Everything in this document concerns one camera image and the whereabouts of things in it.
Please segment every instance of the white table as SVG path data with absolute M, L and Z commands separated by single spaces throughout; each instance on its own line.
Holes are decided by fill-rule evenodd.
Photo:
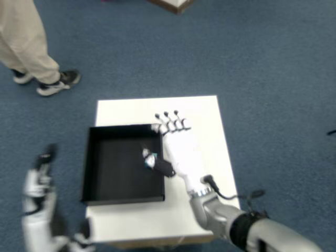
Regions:
M 193 126 L 206 168 L 220 191 L 236 194 L 216 96 L 98 101 L 96 126 L 155 123 L 155 113 L 182 111 Z M 203 237 L 189 205 L 184 182 L 165 178 L 164 202 L 88 206 L 94 242 L 120 243 Z M 239 208 L 237 199 L 225 202 Z

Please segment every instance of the black box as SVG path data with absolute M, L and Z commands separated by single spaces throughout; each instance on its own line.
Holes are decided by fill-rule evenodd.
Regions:
M 164 177 L 145 167 L 143 147 L 163 157 L 162 138 L 150 124 L 90 128 L 81 201 L 164 201 Z

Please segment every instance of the beige pants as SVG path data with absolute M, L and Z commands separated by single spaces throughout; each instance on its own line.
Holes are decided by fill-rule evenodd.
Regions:
M 33 0 L 0 0 L 0 61 L 10 69 L 30 72 L 45 84 L 59 80 L 59 66 L 48 55 Z

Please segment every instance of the shoe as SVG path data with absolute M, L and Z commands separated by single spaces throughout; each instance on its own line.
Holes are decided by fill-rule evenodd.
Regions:
M 14 69 L 12 69 L 13 73 L 14 73 L 14 77 L 13 77 L 13 81 L 23 85 L 23 84 L 27 84 L 28 82 L 30 82 L 34 76 L 32 76 L 30 73 L 21 73 L 19 71 L 16 71 Z
M 70 89 L 80 81 L 81 75 L 77 70 L 61 72 L 59 81 L 54 84 L 41 83 L 36 89 L 41 96 L 52 96 L 62 90 Z

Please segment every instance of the robotic hand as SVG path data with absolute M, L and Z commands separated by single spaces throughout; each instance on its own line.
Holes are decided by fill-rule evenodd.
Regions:
M 155 117 L 160 123 L 152 125 L 152 129 L 162 134 L 163 146 L 176 174 L 185 182 L 191 207 L 201 227 L 248 252 L 322 252 L 315 243 L 265 214 L 247 213 L 221 203 L 218 189 L 213 184 L 210 186 L 213 180 L 209 177 L 212 177 L 206 176 L 188 121 L 176 110 Z
M 50 145 L 38 156 L 36 165 L 26 176 L 22 226 L 28 252 L 94 252 L 90 241 L 89 220 L 70 241 L 56 213 L 57 194 L 49 175 L 56 146 Z

